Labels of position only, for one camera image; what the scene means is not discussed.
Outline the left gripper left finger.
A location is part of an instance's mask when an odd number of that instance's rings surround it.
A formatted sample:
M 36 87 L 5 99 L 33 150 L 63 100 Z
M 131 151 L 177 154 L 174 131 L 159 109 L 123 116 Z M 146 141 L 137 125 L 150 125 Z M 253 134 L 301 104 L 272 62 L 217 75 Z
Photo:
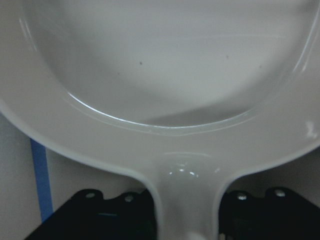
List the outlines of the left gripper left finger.
M 97 189 L 76 192 L 28 240 L 156 240 L 155 205 L 148 190 L 105 199 Z

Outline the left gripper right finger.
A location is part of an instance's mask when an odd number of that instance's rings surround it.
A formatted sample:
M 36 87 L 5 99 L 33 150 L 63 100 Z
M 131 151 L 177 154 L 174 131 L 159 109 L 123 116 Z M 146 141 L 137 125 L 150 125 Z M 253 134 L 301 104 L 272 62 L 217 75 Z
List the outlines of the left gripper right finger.
M 243 190 L 223 195 L 219 213 L 222 240 L 318 240 L 320 208 L 285 187 L 268 188 L 263 197 Z

